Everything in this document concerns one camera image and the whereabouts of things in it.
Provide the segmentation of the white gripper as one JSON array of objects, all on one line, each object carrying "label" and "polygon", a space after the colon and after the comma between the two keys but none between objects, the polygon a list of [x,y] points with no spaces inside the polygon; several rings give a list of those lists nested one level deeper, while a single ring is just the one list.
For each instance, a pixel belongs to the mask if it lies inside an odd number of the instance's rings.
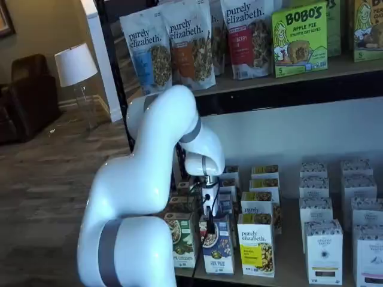
[{"label": "white gripper", "polygon": [[210,185],[202,188],[203,213],[206,218],[207,234],[215,234],[214,217],[217,216],[220,208],[219,204],[219,184]]}]

